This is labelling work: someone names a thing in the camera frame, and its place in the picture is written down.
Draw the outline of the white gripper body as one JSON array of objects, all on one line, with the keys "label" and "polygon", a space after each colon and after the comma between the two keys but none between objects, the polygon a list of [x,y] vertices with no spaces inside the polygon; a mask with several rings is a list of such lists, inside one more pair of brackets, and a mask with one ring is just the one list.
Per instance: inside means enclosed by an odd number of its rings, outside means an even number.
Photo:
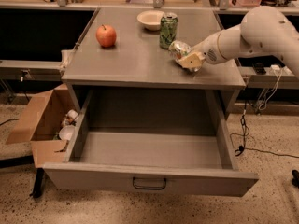
[{"label": "white gripper body", "polygon": [[213,34],[192,47],[192,51],[200,52],[207,63],[218,64],[222,62],[221,53],[218,48],[219,34]]}]

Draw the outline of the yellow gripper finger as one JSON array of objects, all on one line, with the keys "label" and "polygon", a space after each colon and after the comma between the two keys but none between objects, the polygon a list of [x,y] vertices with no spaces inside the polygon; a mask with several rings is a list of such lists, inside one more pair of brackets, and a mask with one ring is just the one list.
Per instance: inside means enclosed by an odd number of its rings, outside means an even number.
[{"label": "yellow gripper finger", "polygon": [[200,68],[205,61],[205,56],[201,52],[192,52],[179,60],[183,68],[195,69]]}]

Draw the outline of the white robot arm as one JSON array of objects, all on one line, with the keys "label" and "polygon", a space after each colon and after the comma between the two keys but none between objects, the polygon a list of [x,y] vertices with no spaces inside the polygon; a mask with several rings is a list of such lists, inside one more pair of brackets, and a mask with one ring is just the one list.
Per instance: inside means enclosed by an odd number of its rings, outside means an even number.
[{"label": "white robot arm", "polygon": [[210,35],[178,63],[183,68],[225,63],[235,58],[272,55],[299,77],[299,33],[274,7],[255,7],[232,28]]}]

